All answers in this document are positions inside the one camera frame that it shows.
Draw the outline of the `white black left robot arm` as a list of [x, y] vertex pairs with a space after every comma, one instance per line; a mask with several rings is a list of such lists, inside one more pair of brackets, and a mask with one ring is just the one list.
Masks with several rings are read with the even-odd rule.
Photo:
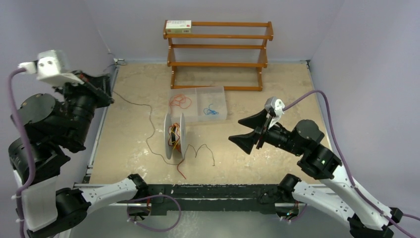
[[29, 182], [20, 194], [17, 213], [30, 238], [49, 238], [81, 223], [89, 214], [112, 203], [133, 200], [141, 203], [149, 187], [138, 174], [120, 182], [95, 188], [56, 189], [61, 167], [70, 160], [64, 153], [85, 150], [85, 141], [95, 110], [114, 102], [109, 74], [91, 76], [72, 72], [81, 83], [63, 83], [54, 88], [64, 100], [50, 94], [35, 94], [17, 110], [28, 142], [18, 138], [8, 149], [18, 185]]

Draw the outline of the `white plastic cable spool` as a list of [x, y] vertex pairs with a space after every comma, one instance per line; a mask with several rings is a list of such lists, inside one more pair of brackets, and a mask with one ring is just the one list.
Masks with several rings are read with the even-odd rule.
[[170, 160], [173, 152], [178, 151], [184, 159], [187, 150], [184, 114], [181, 114], [179, 122], [172, 122], [170, 114], [167, 113], [164, 119], [164, 129], [166, 129], [164, 134], [166, 158]]

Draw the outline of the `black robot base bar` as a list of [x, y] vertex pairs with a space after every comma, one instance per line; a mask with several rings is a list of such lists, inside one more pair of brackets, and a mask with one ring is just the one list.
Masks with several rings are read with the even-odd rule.
[[139, 176], [134, 181], [139, 187], [128, 202], [145, 203], [155, 216], [181, 210], [294, 217], [306, 207], [278, 184], [151, 184]]

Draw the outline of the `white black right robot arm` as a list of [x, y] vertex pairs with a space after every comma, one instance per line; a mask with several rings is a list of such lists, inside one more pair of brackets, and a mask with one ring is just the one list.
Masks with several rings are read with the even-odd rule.
[[391, 238], [391, 226], [403, 213], [383, 205], [364, 190], [346, 171], [344, 162], [323, 146], [323, 132], [309, 119], [299, 121], [289, 131], [279, 123], [283, 110], [264, 109], [239, 124], [252, 129], [248, 134], [233, 135], [229, 140], [245, 153], [268, 143], [297, 157], [301, 170], [334, 191], [335, 196], [316, 190], [299, 177], [287, 174], [278, 185], [279, 198], [304, 202], [347, 226], [355, 238]]

